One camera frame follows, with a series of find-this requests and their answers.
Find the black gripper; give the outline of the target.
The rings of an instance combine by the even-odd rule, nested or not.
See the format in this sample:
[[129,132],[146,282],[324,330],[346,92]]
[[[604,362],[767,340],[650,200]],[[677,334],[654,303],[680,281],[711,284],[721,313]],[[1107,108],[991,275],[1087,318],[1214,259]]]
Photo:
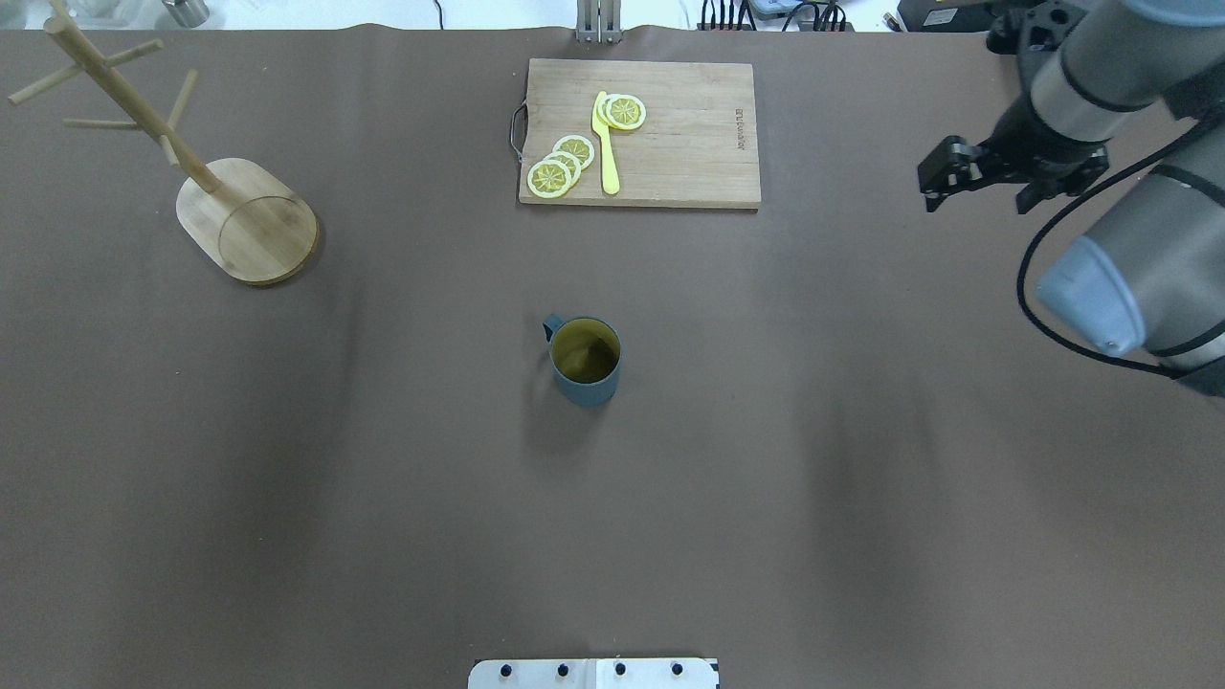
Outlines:
[[1038,204],[1060,195],[1078,197],[1089,191],[1107,167],[1110,161],[1102,145],[1089,151],[1049,156],[1007,152],[989,143],[971,145],[967,139],[951,135],[919,162],[916,175],[929,213],[936,212],[956,192],[1016,184],[1022,188],[1016,192],[1016,212],[1025,215]]

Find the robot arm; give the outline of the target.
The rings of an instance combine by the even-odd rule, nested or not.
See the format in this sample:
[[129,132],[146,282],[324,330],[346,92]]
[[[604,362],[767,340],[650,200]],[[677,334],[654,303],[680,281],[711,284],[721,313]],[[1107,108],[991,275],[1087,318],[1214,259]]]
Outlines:
[[979,143],[916,167],[929,212],[1016,185],[1067,197],[1028,242],[1016,304],[1054,345],[1207,398],[1224,389],[1223,4],[1011,1],[986,48],[1019,89]]

